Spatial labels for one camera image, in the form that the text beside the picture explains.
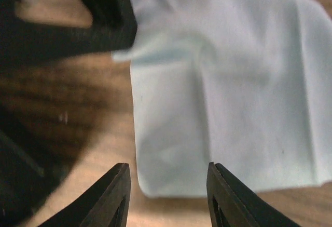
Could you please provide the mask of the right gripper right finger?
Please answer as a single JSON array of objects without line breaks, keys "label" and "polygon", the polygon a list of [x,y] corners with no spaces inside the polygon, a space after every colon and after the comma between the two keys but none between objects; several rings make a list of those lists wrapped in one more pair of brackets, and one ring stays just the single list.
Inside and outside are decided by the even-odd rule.
[{"label": "right gripper right finger", "polygon": [[209,163],[207,201],[212,226],[298,226],[267,204],[222,164]]}]

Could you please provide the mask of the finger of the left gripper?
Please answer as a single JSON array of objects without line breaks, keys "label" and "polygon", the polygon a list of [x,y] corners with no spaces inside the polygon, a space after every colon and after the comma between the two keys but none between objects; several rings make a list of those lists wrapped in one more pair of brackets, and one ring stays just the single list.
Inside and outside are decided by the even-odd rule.
[{"label": "finger of the left gripper", "polygon": [[137,22],[130,0],[81,0],[92,26],[27,22],[15,15],[16,0],[1,0],[1,63],[45,63],[132,47]]}]

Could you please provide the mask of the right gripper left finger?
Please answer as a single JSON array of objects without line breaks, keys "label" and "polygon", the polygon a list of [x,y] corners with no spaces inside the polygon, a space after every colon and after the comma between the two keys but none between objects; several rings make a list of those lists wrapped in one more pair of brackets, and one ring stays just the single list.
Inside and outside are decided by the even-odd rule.
[{"label": "right gripper left finger", "polygon": [[79,198],[42,223],[41,226],[125,227],[130,191],[129,165],[118,163]]}]

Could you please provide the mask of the light blue cloth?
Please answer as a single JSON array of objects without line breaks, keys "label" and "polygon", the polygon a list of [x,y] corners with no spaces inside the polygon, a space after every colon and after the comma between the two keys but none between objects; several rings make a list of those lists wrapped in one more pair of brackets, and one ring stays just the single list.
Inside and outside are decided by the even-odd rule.
[{"label": "light blue cloth", "polygon": [[331,180],[331,18],[314,0],[132,0],[137,175],[206,194],[209,162],[253,191]]}]

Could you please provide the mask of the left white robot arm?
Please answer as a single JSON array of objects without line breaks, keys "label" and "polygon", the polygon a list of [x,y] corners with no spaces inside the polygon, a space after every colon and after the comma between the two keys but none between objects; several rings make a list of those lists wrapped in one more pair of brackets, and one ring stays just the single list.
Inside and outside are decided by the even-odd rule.
[{"label": "left white robot arm", "polygon": [[[1,0],[1,72],[57,59],[130,48],[137,22],[130,0],[81,0],[88,28],[19,19],[16,0]],[[64,167],[6,108],[1,108],[1,226],[32,213],[64,178]]]}]

